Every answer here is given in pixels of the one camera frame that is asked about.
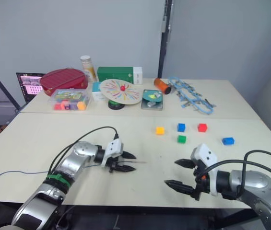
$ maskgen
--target plastic lid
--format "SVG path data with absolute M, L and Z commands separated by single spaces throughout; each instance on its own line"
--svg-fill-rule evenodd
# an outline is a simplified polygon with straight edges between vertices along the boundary
M 172 91 L 172 88 L 167 87 L 164 93 L 165 93 L 165 94 L 169 94 L 171 91 Z
M 83 61 L 86 61 L 86 60 L 91 59 L 91 56 L 83 55 L 83 56 L 80 57 L 80 59 L 83 60 Z
M 83 78 L 85 78 L 85 74 L 78 69 L 57 69 L 45 74 L 40 79 L 40 84 L 52 90 L 67 82 L 72 82 L 76 79 L 82 80 Z

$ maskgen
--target toy block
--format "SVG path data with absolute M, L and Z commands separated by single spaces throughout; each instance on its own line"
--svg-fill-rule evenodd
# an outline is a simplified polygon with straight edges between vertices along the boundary
M 54 110 L 61 110 L 62 108 L 61 108 L 61 106 L 60 106 L 60 103 L 56 103 L 55 105 L 54 105 Z
M 164 127 L 157 127 L 155 130 L 156 135 L 164 135 Z
M 64 101 L 61 102 L 60 109 L 61 110 L 65 110 L 65 102 Z
M 224 145 L 233 145 L 235 143 L 235 140 L 233 138 L 223 138 L 222 143 Z
M 78 110 L 77 104 L 71 103 L 70 104 L 70 109 L 71 110 Z
M 84 102 L 78 102 L 77 107 L 79 110 L 85 110 L 86 109 L 86 104 Z
M 197 128 L 198 128 L 198 132 L 205 133 L 208 129 L 208 126 L 205 123 L 200 123 Z
M 186 136 L 178 136 L 178 143 L 185 143 L 187 141 L 187 137 Z
M 184 123 L 178 123 L 178 132 L 184 132 L 185 128 L 186 127 Z

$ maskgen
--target blue cube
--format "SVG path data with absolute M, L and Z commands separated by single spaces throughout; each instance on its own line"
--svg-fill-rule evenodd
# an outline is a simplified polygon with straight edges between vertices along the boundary
M 222 142 L 224 145 L 233 145 L 235 140 L 233 138 L 223 138 Z
M 185 124 L 184 123 L 179 123 L 178 124 L 178 132 L 184 132 L 185 131 Z

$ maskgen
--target green box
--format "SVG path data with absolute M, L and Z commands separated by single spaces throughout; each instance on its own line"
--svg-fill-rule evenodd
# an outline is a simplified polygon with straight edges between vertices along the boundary
M 99 67 L 97 75 L 100 82 L 108 79 L 120 79 L 132 84 L 142 84 L 141 67 Z

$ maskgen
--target laptop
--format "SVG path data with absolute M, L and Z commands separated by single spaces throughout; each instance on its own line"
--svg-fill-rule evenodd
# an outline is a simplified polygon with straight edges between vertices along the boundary
M 44 73 L 16 73 L 16 75 L 26 103 L 43 90 L 39 81 Z

